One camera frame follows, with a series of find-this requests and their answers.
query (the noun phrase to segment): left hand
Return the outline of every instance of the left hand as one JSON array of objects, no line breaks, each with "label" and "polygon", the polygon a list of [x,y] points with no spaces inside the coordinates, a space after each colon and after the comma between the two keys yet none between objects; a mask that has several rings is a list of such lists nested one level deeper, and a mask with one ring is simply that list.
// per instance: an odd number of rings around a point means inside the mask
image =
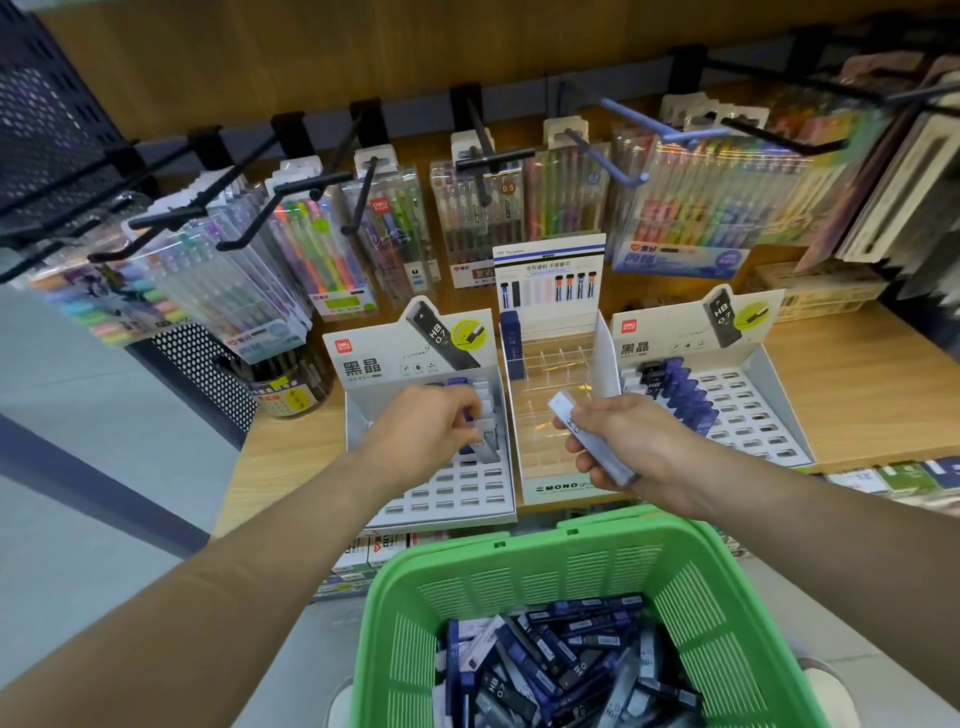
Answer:
[{"label": "left hand", "polygon": [[351,454],[365,465],[382,468],[391,496],[425,483],[457,450],[481,439],[468,425],[466,408],[480,416],[480,400],[473,387],[427,387],[415,384],[400,392],[367,430]]}]

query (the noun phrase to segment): deli logo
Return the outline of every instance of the deli logo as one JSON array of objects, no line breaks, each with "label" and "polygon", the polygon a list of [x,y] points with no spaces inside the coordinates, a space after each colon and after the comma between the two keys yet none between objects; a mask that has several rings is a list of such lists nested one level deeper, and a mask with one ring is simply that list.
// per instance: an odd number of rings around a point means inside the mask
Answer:
[{"label": "deli logo", "polygon": [[390,201],[386,197],[374,197],[370,200],[370,209],[378,215],[390,212]]}]

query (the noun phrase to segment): pastel highlighter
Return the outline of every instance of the pastel highlighter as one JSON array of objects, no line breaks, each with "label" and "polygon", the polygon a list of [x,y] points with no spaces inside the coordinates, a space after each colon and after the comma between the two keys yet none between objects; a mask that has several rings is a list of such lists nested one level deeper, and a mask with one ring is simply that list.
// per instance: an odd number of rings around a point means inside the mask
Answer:
[{"label": "pastel highlighter", "polygon": [[105,344],[126,346],[168,330],[187,314],[126,261],[93,265],[94,250],[120,247],[114,234],[51,255],[43,269],[20,280]]}]

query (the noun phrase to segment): right hand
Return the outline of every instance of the right hand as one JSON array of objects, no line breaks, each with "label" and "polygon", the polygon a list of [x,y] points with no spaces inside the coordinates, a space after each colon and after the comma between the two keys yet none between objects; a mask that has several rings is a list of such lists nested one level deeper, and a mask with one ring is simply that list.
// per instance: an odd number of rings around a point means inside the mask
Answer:
[{"label": "right hand", "polygon": [[[630,485],[639,497],[684,518],[706,517],[692,489],[678,477],[678,466],[685,458],[701,457],[710,443],[669,411],[645,395],[627,394],[574,407],[573,422],[603,437],[620,461],[639,475]],[[553,424],[566,429],[559,418],[554,418]],[[622,492],[572,434],[566,439],[566,449],[580,453],[577,470],[589,473],[594,486]]]}]

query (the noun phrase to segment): highlighter set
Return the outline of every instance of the highlighter set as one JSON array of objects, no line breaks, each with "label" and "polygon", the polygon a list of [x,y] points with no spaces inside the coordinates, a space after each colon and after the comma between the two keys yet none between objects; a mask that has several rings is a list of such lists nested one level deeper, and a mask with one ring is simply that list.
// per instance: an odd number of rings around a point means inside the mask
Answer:
[{"label": "highlighter set", "polygon": [[106,344],[125,346],[169,330],[188,314],[129,261],[93,265],[86,257],[122,247],[120,224],[142,214],[149,202],[138,196],[124,215],[104,216],[99,226],[47,258],[40,270],[22,276],[30,288]]}]

